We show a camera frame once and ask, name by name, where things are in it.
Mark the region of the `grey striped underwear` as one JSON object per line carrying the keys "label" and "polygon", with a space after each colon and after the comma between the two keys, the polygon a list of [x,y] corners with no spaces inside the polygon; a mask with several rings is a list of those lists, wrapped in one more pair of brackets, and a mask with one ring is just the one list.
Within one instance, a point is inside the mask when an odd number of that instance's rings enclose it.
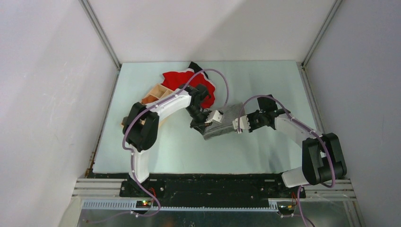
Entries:
{"label": "grey striped underwear", "polygon": [[205,140],[211,138],[235,132],[232,121],[238,118],[240,111],[242,110],[243,103],[235,103],[227,105],[224,108],[218,109],[224,113],[222,124],[205,124],[206,128],[202,133]]}

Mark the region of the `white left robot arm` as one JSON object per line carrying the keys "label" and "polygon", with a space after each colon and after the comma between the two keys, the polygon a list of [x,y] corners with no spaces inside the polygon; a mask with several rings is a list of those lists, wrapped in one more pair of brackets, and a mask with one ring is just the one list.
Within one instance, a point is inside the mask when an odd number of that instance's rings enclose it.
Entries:
{"label": "white left robot arm", "polygon": [[159,124],[173,113],[186,109],[192,121],[190,127],[203,133],[210,125],[206,122],[210,112],[202,108],[202,103],[209,97],[207,88],[198,84],[196,87],[181,85],[172,94],[161,100],[144,105],[135,103],[126,118],[123,127],[122,147],[131,153],[130,177],[135,181],[131,191],[138,197],[149,192],[149,149],[155,144]]}

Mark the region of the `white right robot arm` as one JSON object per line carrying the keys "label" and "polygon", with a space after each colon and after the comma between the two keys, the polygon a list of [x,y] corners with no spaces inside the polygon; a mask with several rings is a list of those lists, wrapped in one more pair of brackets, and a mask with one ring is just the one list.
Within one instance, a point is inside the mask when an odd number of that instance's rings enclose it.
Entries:
{"label": "white right robot arm", "polygon": [[332,188],[336,179],[347,174],[340,139],[335,133],[321,133],[307,126],[284,107],[272,95],[256,95],[259,109],[253,113],[240,115],[238,132],[267,126],[287,135],[301,148],[300,167],[281,173],[281,181],[275,184],[275,192],[286,198],[301,185],[322,184]]}

